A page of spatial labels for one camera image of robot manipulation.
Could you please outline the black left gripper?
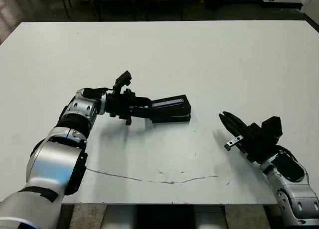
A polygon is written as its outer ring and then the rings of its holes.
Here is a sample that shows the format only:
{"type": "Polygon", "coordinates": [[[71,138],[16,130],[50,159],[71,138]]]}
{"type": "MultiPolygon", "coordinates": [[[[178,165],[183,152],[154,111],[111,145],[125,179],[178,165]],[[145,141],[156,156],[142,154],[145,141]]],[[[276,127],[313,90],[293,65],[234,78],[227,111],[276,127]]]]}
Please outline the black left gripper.
{"type": "Polygon", "coordinates": [[[136,93],[127,88],[123,93],[106,94],[105,112],[109,113],[110,117],[118,116],[126,121],[126,125],[131,125],[131,116],[152,120],[153,110],[149,109],[151,105],[152,101],[149,98],[136,97],[136,93]],[[138,108],[131,109],[134,100],[138,108]]]}

